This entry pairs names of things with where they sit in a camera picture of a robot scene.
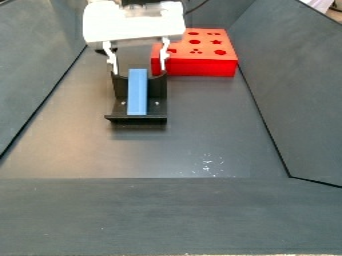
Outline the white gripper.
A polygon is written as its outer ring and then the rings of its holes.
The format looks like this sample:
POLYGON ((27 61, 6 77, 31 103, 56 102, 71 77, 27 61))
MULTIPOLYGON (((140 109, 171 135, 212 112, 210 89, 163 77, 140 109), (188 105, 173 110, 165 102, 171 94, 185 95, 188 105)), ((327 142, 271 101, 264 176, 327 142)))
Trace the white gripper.
POLYGON ((119 74, 116 53, 111 42, 147 38, 161 38, 159 51, 160 69, 165 71, 169 39, 183 35, 185 30, 183 4, 161 1, 121 7, 112 0, 91 2, 83 12, 83 37, 88 44, 103 42, 107 63, 119 74))

